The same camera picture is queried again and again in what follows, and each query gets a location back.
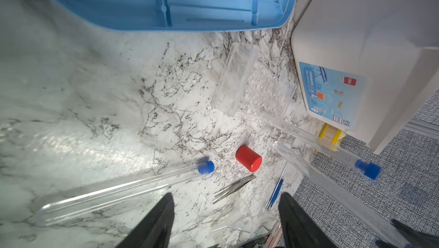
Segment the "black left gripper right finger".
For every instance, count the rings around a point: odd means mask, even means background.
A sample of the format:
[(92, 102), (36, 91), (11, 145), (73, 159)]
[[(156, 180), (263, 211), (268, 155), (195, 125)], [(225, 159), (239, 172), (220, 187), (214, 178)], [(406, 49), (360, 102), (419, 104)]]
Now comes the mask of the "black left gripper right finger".
[(285, 248), (337, 247), (289, 193), (281, 194), (278, 210)]

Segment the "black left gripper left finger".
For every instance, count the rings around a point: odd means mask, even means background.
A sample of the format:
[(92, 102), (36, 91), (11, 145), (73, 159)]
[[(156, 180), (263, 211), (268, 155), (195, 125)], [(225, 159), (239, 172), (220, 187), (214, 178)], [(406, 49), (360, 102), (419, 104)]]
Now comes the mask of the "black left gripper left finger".
[(167, 248), (175, 212), (171, 193), (166, 193), (117, 248)]

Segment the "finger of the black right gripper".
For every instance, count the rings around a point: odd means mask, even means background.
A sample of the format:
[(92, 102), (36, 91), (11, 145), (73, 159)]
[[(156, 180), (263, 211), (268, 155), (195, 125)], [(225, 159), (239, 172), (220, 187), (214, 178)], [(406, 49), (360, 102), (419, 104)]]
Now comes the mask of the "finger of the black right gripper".
[(439, 237), (420, 231), (404, 225), (396, 219), (391, 220), (392, 225), (401, 233), (411, 244), (417, 248), (438, 248)]

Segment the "blue capped test tube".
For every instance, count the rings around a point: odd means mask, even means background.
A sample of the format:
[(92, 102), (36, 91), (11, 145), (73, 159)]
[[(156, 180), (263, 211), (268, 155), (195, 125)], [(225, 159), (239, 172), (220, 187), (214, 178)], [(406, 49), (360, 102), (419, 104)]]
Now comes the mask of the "blue capped test tube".
[(315, 185), (322, 188), (334, 200), (341, 204), (348, 212), (358, 218), (364, 225), (372, 230), (381, 240), (386, 241), (398, 248), (414, 247), (398, 230), (387, 220), (379, 216), (375, 211), (351, 195), (345, 189), (337, 185), (333, 180), (318, 171), (308, 162), (299, 157), (295, 152), (285, 146), (282, 142), (276, 141), (273, 150), (284, 157), (305, 177)]
[(311, 145), (315, 149), (319, 150), (321, 153), (337, 159), (338, 161), (350, 166), (351, 168), (357, 170), (359, 173), (372, 180), (376, 180), (381, 172), (381, 168), (373, 162), (363, 159), (356, 154), (353, 154), (337, 145), (334, 145), (324, 140), (323, 138), (313, 135), (289, 122), (285, 122), (284, 120), (278, 119), (268, 113), (252, 115), (245, 114), (243, 112), (237, 112), (235, 116), (255, 122), (263, 122), (285, 133), (293, 135), (295, 138), (307, 143), (308, 145)]
[(215, 171), (212, 161), (205, 161), (153, 177), (141, 177), (115, 184), (103, 184), (99, 189), (74, 197), (49, 202), (35, 214), (35, 221), (42, 226), (64, 222), (84, 214), (126, 202), (167, 187), (207, 176)]

